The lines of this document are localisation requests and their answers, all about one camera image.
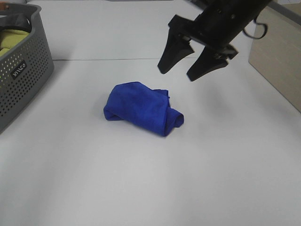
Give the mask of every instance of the white table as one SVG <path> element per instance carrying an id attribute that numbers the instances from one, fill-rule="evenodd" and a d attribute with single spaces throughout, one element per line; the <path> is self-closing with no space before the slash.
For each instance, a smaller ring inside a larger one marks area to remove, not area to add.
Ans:
<path id="1" fill-rule="evenodd" d="M 244 57 L 190 82 L 194 61 L 55 61 L 0 136 L 0 225 L 301 225 L 300 113 Z M 168 89 L 185 123 L 160 137 L 106 121 L 129 81 Z"/>

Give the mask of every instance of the gray plastic basket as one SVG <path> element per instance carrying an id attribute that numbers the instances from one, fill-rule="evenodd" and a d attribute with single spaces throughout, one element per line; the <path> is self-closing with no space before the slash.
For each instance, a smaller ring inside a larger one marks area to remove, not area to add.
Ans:
<path id="1" fill-rule="evenodd" d="M 0 57 L 0 133 L 37 94 L 54 70 L 40 18 L 41 7 L 6 3 L 0 15 L 23 13 L 31 33 Z"/>

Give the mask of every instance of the blue cloth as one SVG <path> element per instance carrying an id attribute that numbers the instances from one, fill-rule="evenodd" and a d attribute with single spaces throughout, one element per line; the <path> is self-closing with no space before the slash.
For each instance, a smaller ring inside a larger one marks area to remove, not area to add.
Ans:
<path id="1" fill-rule="evenodd" d="M 103 113 L 109 121 L 127 120 L 162 136 L 184 123 L 169 105 L 168 90 L 151 90 L 137 81 L 115 86 Z"/>

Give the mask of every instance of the white tabletop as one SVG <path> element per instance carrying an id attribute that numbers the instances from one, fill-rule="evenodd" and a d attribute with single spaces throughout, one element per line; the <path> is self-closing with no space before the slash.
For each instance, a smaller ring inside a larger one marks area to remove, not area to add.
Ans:
<path id="1" fill-rule="evenodd" d="M 53 59 L 153 59 L 165 48 L 168 23 L 175 14 L 194 20 L 201 11 L 184 0 L 111 2 L 105 0 L 31 1 L 41 18 Z M 255 26 L 248 26 L 252 34 Z M 249 56 L 243 34 L 233 41 Z M 198 57 L 203 47 L 191 42 Z"/>
<path id="2" fill-rule="evenodd" d="M 0 136 L 0 225 L 300 226 L 300 113 L 246 60 L 189 82 L 193 62 L 56 61 Z M 168 89 L 185 123 L 106 121 L 129 81 Z"/>

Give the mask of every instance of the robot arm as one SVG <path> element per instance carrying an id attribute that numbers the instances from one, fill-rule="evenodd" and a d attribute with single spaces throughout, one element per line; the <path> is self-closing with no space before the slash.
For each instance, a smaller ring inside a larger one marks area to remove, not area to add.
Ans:
<path id="1" fill-rule="evenodd" d="M 158 68 L 167 73 L 176 63 L 194 53 L 189 42 L 205 46 L 202 54 L 188 70 L 191 81 L 228 65 L 238 52 L 229 43 L 272 0 L 188 0 L 203 9 L 194 21 L 175 15 L 169 22 L 167 43 Z"/>

